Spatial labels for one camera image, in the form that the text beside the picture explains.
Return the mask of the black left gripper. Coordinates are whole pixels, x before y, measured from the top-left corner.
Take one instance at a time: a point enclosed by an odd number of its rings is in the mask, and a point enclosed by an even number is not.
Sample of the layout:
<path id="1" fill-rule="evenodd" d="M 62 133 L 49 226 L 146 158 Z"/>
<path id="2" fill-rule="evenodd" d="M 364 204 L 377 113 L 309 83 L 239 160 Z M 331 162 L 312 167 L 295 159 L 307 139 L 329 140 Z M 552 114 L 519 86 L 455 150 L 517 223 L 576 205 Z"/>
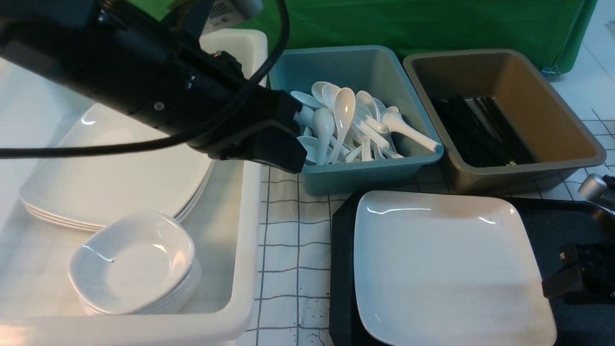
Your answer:
<path id="1" fill-rule="evenodd" d="M 251 161 L 300 173 L 306 150 L 296 116 L 303 104 L 283 90 L 258 88 L 233 116 L 190 142 L 215 160 Z"/>

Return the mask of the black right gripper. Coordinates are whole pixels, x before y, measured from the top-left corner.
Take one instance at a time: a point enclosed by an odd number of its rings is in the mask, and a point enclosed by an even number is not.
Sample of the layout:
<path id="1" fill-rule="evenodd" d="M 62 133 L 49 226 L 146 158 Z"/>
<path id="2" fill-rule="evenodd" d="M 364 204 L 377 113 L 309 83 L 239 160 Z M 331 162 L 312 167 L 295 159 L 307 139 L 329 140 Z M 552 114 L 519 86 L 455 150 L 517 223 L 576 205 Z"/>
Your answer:
<path id="1" fill-rule="evenodd" d="M 542 292 L 569 305 L 614 304 L 614 215 L 542 215 Z"/>

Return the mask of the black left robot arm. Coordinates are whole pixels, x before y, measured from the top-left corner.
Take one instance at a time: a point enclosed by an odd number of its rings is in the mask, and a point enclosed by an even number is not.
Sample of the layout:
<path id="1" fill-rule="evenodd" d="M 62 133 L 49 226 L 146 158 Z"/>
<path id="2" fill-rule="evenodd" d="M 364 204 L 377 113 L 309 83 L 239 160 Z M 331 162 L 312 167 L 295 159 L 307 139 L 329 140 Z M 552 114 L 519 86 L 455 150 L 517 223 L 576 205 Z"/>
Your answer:
<path id="1" fill-rule="evenodd" d="M 290 37 L 285 1 L 274 50 L 246 79 L 227 52 L 199 39 L 212 0 L 189 0 L 157 20 L 127 0 L 3 0 L 1 57 L 101 103 L 165 138 L 129 144 L 2 148 L 1 158 L 123 155 L 185 144 L 216 160 L 251 161 L 300 173 L 302 104 L 260 85 Z"/>

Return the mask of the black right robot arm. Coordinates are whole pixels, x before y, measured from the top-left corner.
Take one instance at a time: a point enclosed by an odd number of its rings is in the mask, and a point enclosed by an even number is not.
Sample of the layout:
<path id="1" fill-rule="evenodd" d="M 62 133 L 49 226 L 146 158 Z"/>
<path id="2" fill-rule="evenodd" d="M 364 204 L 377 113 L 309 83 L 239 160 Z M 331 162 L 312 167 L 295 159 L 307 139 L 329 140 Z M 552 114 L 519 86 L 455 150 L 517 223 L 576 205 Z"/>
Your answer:
<path id="1" fill-rule="evenodd" d="M 614 177 L 591 174 L 578 189 L 587 201 L 614 210 Z M 561 269 L 542 281 L 547 299 L 569 305 L 613 305 L 615 291 L 614 235 L 590 245 L 570 244 L 560 251 Z"/>

